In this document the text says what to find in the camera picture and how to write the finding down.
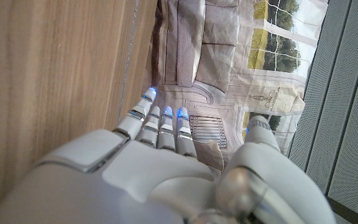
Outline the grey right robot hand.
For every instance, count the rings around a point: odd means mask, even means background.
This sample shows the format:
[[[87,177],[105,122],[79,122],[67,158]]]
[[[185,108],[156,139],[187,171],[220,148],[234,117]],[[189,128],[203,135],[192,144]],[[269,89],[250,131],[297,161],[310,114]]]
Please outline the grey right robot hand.
[[[0,203],[0,223],[334,223],[316,184],[253,117],[222,173],[200,162],[188,112],[149,88],[112,131],[43,156]]]

